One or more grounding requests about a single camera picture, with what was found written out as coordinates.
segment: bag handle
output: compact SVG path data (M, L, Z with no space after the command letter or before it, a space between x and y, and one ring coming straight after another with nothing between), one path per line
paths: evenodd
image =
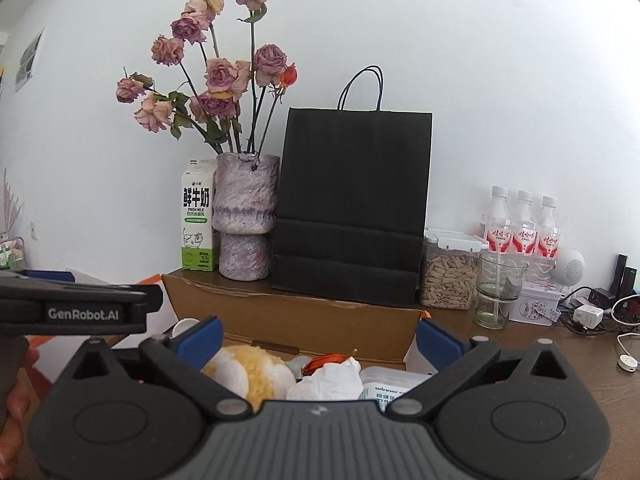
M365 72L373 72L378 80L378 89L380 90L380 92L378 93L378 104L376 105L376 111L380 111L380 103L382 102L382 91L385 85L385 79L382 76L382 69L378 65L369 65L366 68L360 70L355 76L351 78L351 81L347 83L347 86L344 87L342 93L340 94L340 98L338 99L338 110L344 110L344 103L347 100L347 95L352 83L356 81L360 74L363 74Z

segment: finger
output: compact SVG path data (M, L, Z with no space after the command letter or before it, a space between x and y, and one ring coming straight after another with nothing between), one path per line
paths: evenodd
M18 469L18 461L11 460L7 465L0 466L0 480L8 480L13 478L15 470Z
M9 416L0 433L0 466L6 466L15 460L21 447L22 428L17 420Z
M6 398L6 407L15 420L22 420L31 406L31 396L22 381L15 383L14 389Z
M26 368L29 366L33 366L35 362L39 359L39 357L40 357L40 352L38 352L35 348L29 348L27 350L26 355L24 356L22 367Z

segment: bottle label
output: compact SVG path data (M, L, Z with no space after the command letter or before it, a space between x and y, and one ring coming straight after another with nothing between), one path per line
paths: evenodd
M494 228L492 226L486 234L486 241L489 242L490 251L505 253L509 249L511 230L505 227Z
M536 236L538 231L521 227L513 234L511 247L514 252L521 254L533 254L536 248Z
M545 258L555 258L556 252L558 252L558 233L540 235L538 254Z

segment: crumpled tissue paper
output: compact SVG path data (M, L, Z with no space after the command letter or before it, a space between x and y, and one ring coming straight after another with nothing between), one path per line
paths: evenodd
M360 363L350 357L327 363L287 391L287 400L357 400L362 393Z

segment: yellow object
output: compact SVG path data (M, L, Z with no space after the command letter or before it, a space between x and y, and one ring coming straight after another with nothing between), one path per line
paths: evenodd
M202 373L240 397L256 412L265 399L286 399L296 384L293 372L279 357L255 346L228 346L204 366Z

